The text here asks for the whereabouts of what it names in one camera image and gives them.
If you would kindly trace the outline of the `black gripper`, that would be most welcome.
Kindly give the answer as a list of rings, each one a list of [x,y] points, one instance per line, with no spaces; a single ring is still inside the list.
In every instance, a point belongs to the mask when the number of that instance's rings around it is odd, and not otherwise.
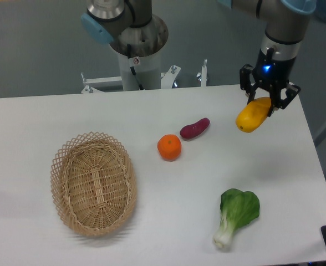
[[[247,104],[254,100],[256,90],[262,88],[268,89],[271,100],[267,116],[284,110],[301,91],[300,86],[289,82],[295,60],[269,60],[260,50],[255,67],[245,64],[240,69],[240,88],[248,97]]]

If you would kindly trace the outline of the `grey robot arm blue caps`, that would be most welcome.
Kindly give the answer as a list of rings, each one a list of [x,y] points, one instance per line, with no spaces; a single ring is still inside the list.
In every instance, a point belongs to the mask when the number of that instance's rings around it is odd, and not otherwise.
[[[267,23],[255,66],[240,69],[240,87],[249,100],[257,89],[269,93],[268,113],[284,109],[300,92],[289,75],[305,36],[315,1],[223,1]],[[125,90],[158,89],[159,65],[152,58],[165,46],[168,29],[152,13],[151,1],[87,1],[81,23],[98,43],[110,45],[123,60]]]

